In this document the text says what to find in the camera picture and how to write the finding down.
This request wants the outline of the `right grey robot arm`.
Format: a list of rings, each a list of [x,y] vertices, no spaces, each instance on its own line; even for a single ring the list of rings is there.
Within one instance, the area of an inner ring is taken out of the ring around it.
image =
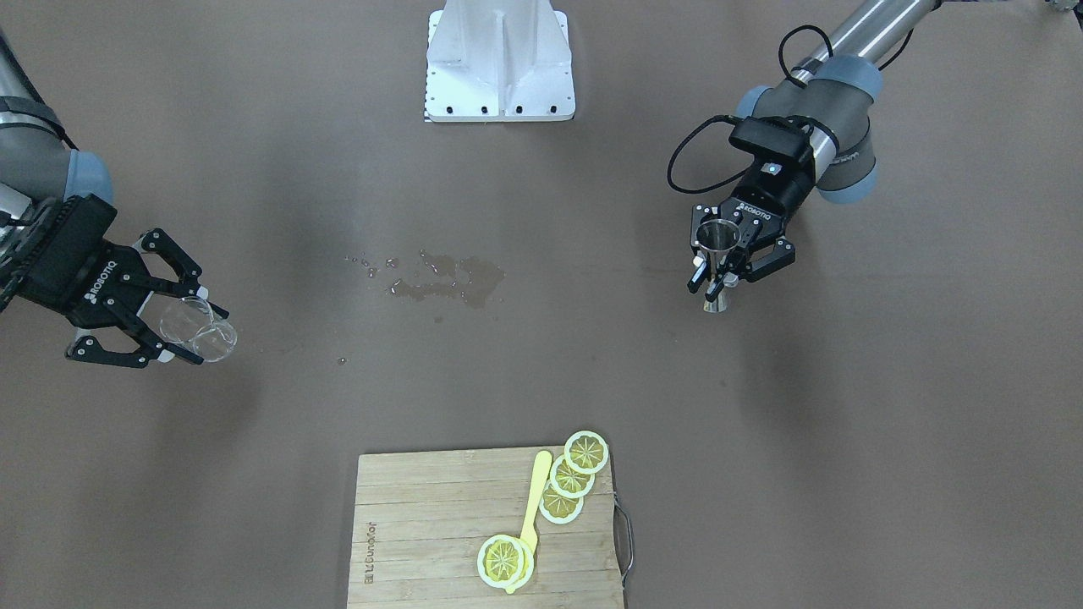
[[[133,245],[106,239],[117,209],[105,163],[77,150],[6,40],[1,51],[3,304],[19,297],[69,321],[71,361],[143,370],[227,358],[237,334],[201,267],[162,228]]]

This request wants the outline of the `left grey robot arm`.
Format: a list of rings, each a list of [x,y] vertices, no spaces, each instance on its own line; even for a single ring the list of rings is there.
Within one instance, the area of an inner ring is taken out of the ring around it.
[[[707,312],[723,312],[726,293],[769,277],[796,258],[790,221],[815,190],[836,204],[862,200],[877,185],[869,112],[882,94],[883,70],[909,46],[916,25],[937,1],[866,1],[790,63],[778,52],[783,79],[757,86],[732,114],[701,124],[731,127],[728,143],[751,155],[751,166],[726,178],[725,200],[699,205],[690,220],[694,272],[688,289]]]

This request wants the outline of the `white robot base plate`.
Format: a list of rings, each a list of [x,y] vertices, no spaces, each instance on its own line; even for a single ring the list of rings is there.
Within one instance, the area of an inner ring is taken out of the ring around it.
[[[426,33],[426,121],[574,118],[569,20],[549,1],[448,1]]]

